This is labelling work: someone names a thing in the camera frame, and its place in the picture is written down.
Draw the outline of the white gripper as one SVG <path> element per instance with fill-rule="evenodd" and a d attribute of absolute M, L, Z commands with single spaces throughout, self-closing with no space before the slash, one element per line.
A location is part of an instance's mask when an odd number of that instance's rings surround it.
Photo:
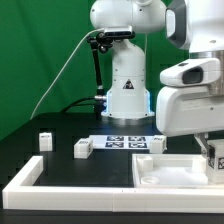
<path fill-rule="evenodd" d="M 156 126 L 167 137 L 195 134 L 207 157 L 205 132 L 224 130 L 224 96 L 210 96 L 206 86 L 163 87 L 157 97 Z"/>

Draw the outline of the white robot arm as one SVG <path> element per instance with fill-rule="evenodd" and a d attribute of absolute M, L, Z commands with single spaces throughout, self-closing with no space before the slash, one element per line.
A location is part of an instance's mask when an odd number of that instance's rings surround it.
<path fill-rule="evenodd" d="M 105 120 L 136 124 L 156 118 L 167 137 L 192 134 L 204 153 L 218 150 L 206 141 L 224 129 L 224 0 L 96 0 L 90 11 L 101 52 L 112 51 L 112 87 Z M 160 73 L 164 87 L 150 110 L 145 88 L 146 56 L 134 35 L 166 30 L 166 38 L 187 49 L 189 58 Z"/>

